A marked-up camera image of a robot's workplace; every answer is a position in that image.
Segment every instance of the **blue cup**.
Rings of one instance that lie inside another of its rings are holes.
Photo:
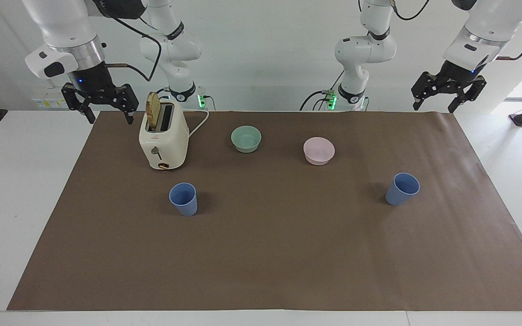
[[[398,173],[386,192],[386,201],[390,205],[398,206],[418,194],[419,191],[420,182],[416,177],[408,173]]]
[[[168,199],[184,216],[193,216],[197,212],[197,190],[187,182],[172,187]]]

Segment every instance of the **bread slice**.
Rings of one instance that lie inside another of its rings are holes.
[[[158,94],[151,91],[149,97],[146,100],[146,115],[149,121],[149,126],[152,130],[156,129],[158,122],[158,114],[160,113],[160,99]]]

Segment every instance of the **table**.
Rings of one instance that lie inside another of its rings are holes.
[[[522,231],[522,129],[506,118],[457,118]],[[0,122],[0,324],[514,325],[522,313],[3,312],[91,126],[71,112],[12,111]]]

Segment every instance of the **brown table surface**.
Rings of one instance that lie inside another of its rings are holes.
[[[140,120],[100,114],[9,310],[522,310],[522,236],[453,115],[213,112],[174,171],[149,167]],[[336,146],[323,167],[313,136]],[[399,172],[421,191],[394,207]]]

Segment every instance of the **green light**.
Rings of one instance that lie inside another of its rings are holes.
[[[332,98],[329,100],[328,103],[328,109],[335,110],[335,104],[338,101],[338,97],[335,95],[332,95]]]
[[[207,106],[207,102],[205,102],[205,99],[203,99],[203,97],[201,95],[197,95],[197,97],[198,97],[199,107],[203,108],[203,107]]]

